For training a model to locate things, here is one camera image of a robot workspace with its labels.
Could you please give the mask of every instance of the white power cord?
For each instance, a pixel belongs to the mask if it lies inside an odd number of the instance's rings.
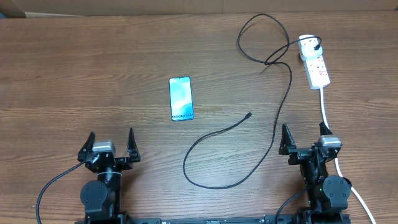
[[[321,98],[321,111],[322,111],[322,118],[323,118],[323,122],[326,125],[326,127],[329,128],[329,124],[328,121],[326,119],[326,113],[325,113],[325,104],[324,104],[324,100],[323,100],[323,88],[321,87],[320,89],[320,98]],[[336,164],[336,170],[337,173],[340,177],[343,177],[343,174],[340,171],[340,166],[338,165],[338,159],[335,159],[335,164]],[[371,219],[372,224],[376,224],[376,221],[374,221],[374,218],[372,216],[371,211],[368,209],[368,206],[366,206],[365,202],[363,201],[362,197],[359,195],[359,193],[354,189],[354,187],[351,188],[351,190],[353,191],[353,193],[355,194],[355,196],[358,198],[359,202],[361,202],[361,205],[363,206],[363,208],[365,209],[366,213],[368,214],[369,218]]]

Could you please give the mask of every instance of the wooden tabletop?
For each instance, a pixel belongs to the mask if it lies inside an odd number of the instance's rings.
[[[331,77],[325,88],[331,130],[343,141],[341,170],[378,223],[398,215],[398,13],[273,13],[291,40],[322,37]],[[141,162],[123,172],[122,209],[134,217],[260,217],[272,214],[303,189],[299,166],[278,155],[281,127],[300,147],[319,137],[319,91],[311,90],[291,46],[281,61],[293,71],[274,147],[241,185],[207,190],[190,184],[187,161],[199,184],[223,186],[245,177],[269,147],[272,125],[289,83],[284,66],[268,69],[239,52],[236,38],[253,14],[119,16],[0,20],[0,223],[35,223],[42,187],[77,164],[90,131],[112,139],[127,155],[134,128]],[[285,44],[280,27],[259,18],[242,46],[265,59]],[[195,119],[170,119],[168,79],[192,79]],[[336,174],[334,163],[328,164]],[[40,206],[43,223],[82,221],[80,190],[96,175],[80,167],[56,181]],[[351,194],[353,223],[370,223]],[[283,213],[306,206],[306,197]]]

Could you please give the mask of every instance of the brown wood surface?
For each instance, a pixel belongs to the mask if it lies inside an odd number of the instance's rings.
[[[332,83],[325,88],[331,130],[344,147],[341,169],[378,223],[398,215],[398,13],[272,14],[294,40],[323,38]],[[259,217],[275,213],[303,188],[298,166],[279,156],[288,123],[298,146],[319,137],[319,92],[310,90],[297,45],[282,58],[293,84],[279,117],[275,145],[257,171],[228,190],[185,180],[182,162],[202,135],[253,116],[199,144],[187,161],[192,180],[232,184],[255,166],[271,141],[272,124],[289,82],[285,67],[246,59],[236,46],[252,14],[82,17],[0,20],[0,223],[35,223],[42,187],[77,163],[90,131],[113,139],[126,155],[129,127],[142,162],[123,173],[122,208],[134,217]],[[253,22],[242,46],[266,58],[285,44],[270,19]],[[192,79],[193,121],[172,122],[171,77]],[[334,164],[328,165],[336,174]],[[41,203],[43,223],[82,220],[80,190],[96,176],[81,167],[54,183]],[[306,205],[306,198],[284,213]],[[353,223],[369,223],[351,194]]]

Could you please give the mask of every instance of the smartphone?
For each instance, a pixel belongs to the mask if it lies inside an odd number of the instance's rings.
[[[172,120],[193,119],[191,79],[189,77],[171,78],[169,86]]]

